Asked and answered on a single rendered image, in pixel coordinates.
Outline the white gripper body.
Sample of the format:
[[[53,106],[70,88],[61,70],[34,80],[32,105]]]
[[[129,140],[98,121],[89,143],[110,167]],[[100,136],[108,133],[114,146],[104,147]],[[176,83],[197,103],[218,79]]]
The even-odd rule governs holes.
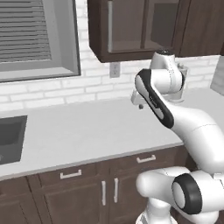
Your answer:
[[[144,98],[136,90],[132,92],[130,100],[136,106],[143,106],[145,104]]]

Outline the dark wood drawer front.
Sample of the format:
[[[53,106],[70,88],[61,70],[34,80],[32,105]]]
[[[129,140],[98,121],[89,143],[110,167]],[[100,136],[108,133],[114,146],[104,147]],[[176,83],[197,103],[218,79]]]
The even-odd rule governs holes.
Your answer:
[[[156,160],[139,164],[137,157],[149,158],[156,156]],[[175,146],[171,148],[148,151],[140,154],[119,157],[110,162],[110,172],[113,174],[130,171],[144,171],[171,167],[175,165],[184,165],[186,163],[187,152],[184,146]]]
[[[75,178],[60,179],[61,172],[63,172],[64,174],[69,174],[77,172],[79,169],[82,170],[81,176]],[[109,162],[101,161],[97,163],[82,164],[64,169],[42,172],[38,175],[38,181],[41,187],[47,187],[47,186],[55,186],[62,183],[69,183],[77,180],[94,178],[99,175],[106,175],[108,173],[109,173]]]

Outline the glass cabinet door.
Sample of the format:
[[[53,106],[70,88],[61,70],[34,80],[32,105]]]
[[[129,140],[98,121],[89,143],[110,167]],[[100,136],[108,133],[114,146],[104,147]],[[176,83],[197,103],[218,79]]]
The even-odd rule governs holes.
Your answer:
[[[148,0],[108,1],[108,51],[136,52],[141,49]]]
[[[142,47],[180,50],[191,0],[145,0]]]

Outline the grey tilted panel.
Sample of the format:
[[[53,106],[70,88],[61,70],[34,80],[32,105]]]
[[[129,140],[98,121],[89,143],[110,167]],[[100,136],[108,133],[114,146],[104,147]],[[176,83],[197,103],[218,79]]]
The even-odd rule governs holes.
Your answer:
[[[210,88],[224,96],[224,56],[220,56]]]

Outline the dark wood cupboard door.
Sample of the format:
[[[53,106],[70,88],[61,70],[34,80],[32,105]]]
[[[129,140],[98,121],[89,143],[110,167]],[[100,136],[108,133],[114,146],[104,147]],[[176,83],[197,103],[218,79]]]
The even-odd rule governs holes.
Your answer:
[[[114,202],[114,179],[119,179],[118,202]],[[135,224],[138,215],[146,208],[147,199],[136,187],[137,173],[116,174],[110,180],[109,224]]]
[[[57,186],[45,190],[44,199],[50,224],[107,224],[107,184],[103,206],[102,181]]]
[[[0,181],[0,224],[42,224],[26,178]]]

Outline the grey window with blinds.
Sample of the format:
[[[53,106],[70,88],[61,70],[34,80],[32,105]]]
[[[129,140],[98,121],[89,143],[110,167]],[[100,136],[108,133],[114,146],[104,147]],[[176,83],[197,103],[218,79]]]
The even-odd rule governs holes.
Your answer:
[[[80,74],[75,0],[0,0],[0,83]]]

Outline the dark grey sink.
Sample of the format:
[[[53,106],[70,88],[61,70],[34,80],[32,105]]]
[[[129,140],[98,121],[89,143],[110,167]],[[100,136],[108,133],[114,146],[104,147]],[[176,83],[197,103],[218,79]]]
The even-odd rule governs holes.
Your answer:
[[[26,115],[0,118],[0,165],[20,161],[26,122]]]

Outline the white wall outlet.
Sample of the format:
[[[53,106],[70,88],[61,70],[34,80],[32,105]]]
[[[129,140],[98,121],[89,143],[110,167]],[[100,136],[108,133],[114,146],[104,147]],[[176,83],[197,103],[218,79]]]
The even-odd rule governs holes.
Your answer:
[[[111,62],[109,65],[109,77],[118,78],[120,76],[120,63]]]

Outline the dark wood wall cabinet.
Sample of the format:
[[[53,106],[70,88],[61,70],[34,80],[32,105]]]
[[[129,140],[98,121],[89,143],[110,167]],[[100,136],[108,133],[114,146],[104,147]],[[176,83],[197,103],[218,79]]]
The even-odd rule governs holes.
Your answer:
[[[87,0],[87,21],[102,63],[224,53],[224,0]]]

